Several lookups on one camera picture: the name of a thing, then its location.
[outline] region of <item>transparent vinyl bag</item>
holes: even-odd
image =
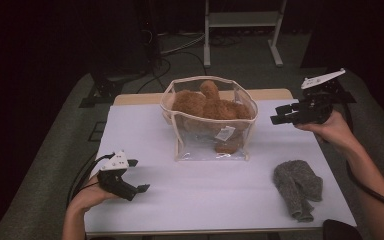
[[[203,96],[200,86],[206,80],[216,84],[220,99],[245,107],[249,118],[214,120],[173,110],[176,94],[186,90]],[[177,136],[175,160],[249,160],[247,145],[258,109],[249,93],[235,81],[213,76],[173,80],[160,105],[164,118]]]

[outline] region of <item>wire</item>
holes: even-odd
[[[153,39],[153,34],[152,34],[152,32],[151,32],[151,31],[149,31],[149,30],[146,30],[146,29],[142,29],[141,31],[142,31],[142,32],[146,32],[146,33],[148,33],[148,34],[149,34],[149,40],[148,40],[148,44],[151,44],[151,42],[152,42],[152,39]]]
[[[202,66],[202,69],[204,71],[204,75],[207,76],[207,69],[205,68],[205,65],[204,65],[204,62],[201,60],[201,58],[199,58],[197,55],[193,54],[193,53],[190,53],[190,52],[174,52],[174,53],[171,53],[170,55],[175,55],[175,54],[188,54],[188,55],[191,55],[191,56],[194,56],[196,59],[198,59],[198,61],[200,62],[201,66]]]
[[[88,178],[90,176],[90,173],[92,172],[92,170],[95,168],[95,166],[98,164],[99,161],[101,161],[102,159],[110,159],[112,158],[115,153],[112,153],[112,154],[109,154],[109,155],[104,155],[98,159],[96,159],[95,161],[93,161],[92,163],[90,163],[90,165],[88,166],[87,170],[83,173],[82,177],[80,178],[80,180],[78,181],[77,185],[75,185],[74,183],[76,182],[76,180],[79,178],[80,174],[83,172],[83,169],[87,166],[87,164],[89,163],[89,160],[94,156],[92,155],[88,161],[82,166],[82,168],[80,169],[80,171],[77,173],[76,175],[76,178],[74,179],[72,185],[71,185],[71,188],[70,188],[70,191],[68,192],[68,197],[67,197],[67,202],[66,202],[66,207],[68,207],[68,205],[70,204],[71,200],[74,198],[74,196],[77,195],[77,193],[80,192],[81,188],[82,188],[82,185],[83,183],[85,182],[86,178]]]
[[[348,107],[348,105],[340,98],[338,97],[335,97],[334,98],[335,100],[339,101],[343,108],[344,108],[344,111],[345,111],[345,119],[347,121],[347,124],[351,130],[351,132],[353,132],[353,121],[352,121],[352,117],[351,117],[351,111]],[[365,193],[369,194],[370,196],[372,196],[373,198],[377,199],[378,201],[380,201],[381,203],[384,204],[384,196],[379,194],[378,192],[372,190],[371,188],[367,187],[366,185],[364,185],[362,182],[360,182],[354,175],[354,173],[351,171],[351,167],[350,167],[350,164],[348,161],[346,161],[347,163],[347,174],[348,174],[348,177],[351,179],[351,181],[357,186],[359,187],[361,190],[363,190]]]
[[[182,49],[185,49],[185,48],[188,48],[188,47],[191,47],[197,43],[199,43],[200,41],[202,41],[205,37],[205,34],[202,34],[200,37],[198,37],[197,39],[194,39],[188,43],[185,43],[177,48],[174,48],[174,49],[171,49],[171,50],[167,50],[167,51],[161,51],[161,55],[167,55],[167,54],[171,54],[171,53],[174,53],[176,51],[179,51],[179,50],[182,50]]]
[[[92,186],[94,186],[94,185],[96,185],[96,184],[98,184],[98,183],[99,183],[99,182],[91,183],[91,184],[89,184],[89,185],[86,185],[86,186],[80,188],[79,192],[82,191],[82,190],[85,189],[85,188],[92,187]]]
[[[70,187],[70,190],[68,191],[68,195],[67,195],[67,200],[66,200],[66,206],[68,206],[68,204],[70,203],[71,201],[71,195],[72,195],[72,192],[73,192],[73,188],[74,188],[74,184],[76,183],[76,180],[79,178],[80,174],[83,172],[83,170],[86,168],[86,165],[90,162],[90,160],[93,158],[93,156],[95,156],[96,154],[98,153],[98,151],[95,151],[92,156],[90,156],[87,161],[83,164],[83,166],[80,168],[79,172],[77,172],[76,174],[76,177],[74,178],[73,182],[71,183],[71,187]]]
[[[369,194],[370,196],[374,197],[375,199],[379,200],[384,204],[384,196],[379,194],[378,192],[373,191],[371,188],[361,183],[351,171],[351,167],[348,161],[347,161],[347,172],[348,172],[348,177],[351,179],[351,181],[355,185],[357,185],[357,187],[359,187],[361,190],[363,190],[364,192],[366,192],[367,194]]]
[[[161,87],[162,87],[163,89],[165,89],[164,85],[161,83],[161,80],[160,80],[159,78],[162,77],[162,76],[164,76],[166,73],[168,73],[168,72],[170,71],[170,69],[171,69],[171,63],[170,63],[168,60],[164,59],[164,58],[162,58],[161,60],[164,61],[164,62],[166,62],[166,63],[168,64],[167,69],[166,69],[161,75],[155,76],[155,77],[152,78],[151,80],[145,82],[145,83],[144,83],[144,84],[143,84],[143,85],[136,91],[136,94],[138,94],[138,93],[139,93],[139,92],[140,92],[146,85],[148,85],[149,83],[151,83],[151,82],[154,81],[154,80],[159,81]]]

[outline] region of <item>table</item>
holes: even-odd
[[[88,235],[310,230],[320,228],[326,219],[356,226],[314,135],[290,124],[273,126],[269,120],[275,107],[296,101],[290,92],[249,92],[259,106],[249,161],[176,162],[174,132],[156,104],[161,94],[118,96],[98,157],[123,149],[128,158],[139,160],[123,179],[133,186],[151,186],[132,202],[112,199],[92,208],[85,215]],[[311,202],[315,220],[310,223],[298,223],[288,215],[271,180],[278,164],[294,159],[306,160],[324,181],[323,201]]]

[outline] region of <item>gray carpet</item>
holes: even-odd
[[[211,68],[208,75],[236,80],[246,89],[287,88],[295,98],[301,98],[300,85],[304,77],[317,76],[325,69],[301,69],[309,35],[281,35],[278,42],[284,61],[277,68],[267,46],[267,36],[243,37],[240,43],[229,47],[211,48]],[[163,36],[164,49],[171,49],[190,41],[184,37]],[[202,46],[184,50],[202,59]],[[171,63],[167,74],[160,79],[164,85],[171,80],[204,75],[204,70],[192,55],[176,54],[165,57]],[[167,69],[162,63],[155,74]],[[146,76],[129,82],[123,93],[135,93],[142,84],[152,79]],[[340,77],[344,88],[350,91],[356,104],[351,104],[355,134],[366,146],[380,170],[384,173],[384,112],[368,92],[364,82],[352,72]],[[42,144],[28,174],[0,223],[0,239],[59,239],[64,218],[65,202],[70,184],[81,166],[99,147],[99,142],[88,141],[96,122],[106,121],[109,104],[94,108],[79,108],[93,86],[90,75],[79,79]],[[141,92],[162,92],[153,81]],[[331,146],[321,145],[323,153],[357,221],[365,240],[371,239],[355,195],[355,188],[345,172],[345,161]],[[321,240],[321,231],[281,233],[282,239]],[[213,240],[266,239],[265,234],[228,234],[209,236]],[[139,239],[124,237],[120,239]],[[207,239],[207,236],[159,236],[156,239]]]

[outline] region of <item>gray knit glove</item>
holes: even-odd
[[[322,200],[323,180],[307,162],[294,160],[280,164],[274,170],[273,181],[293,218],[299,222],[314,220],[311,215],[314,208],[307,200]]]

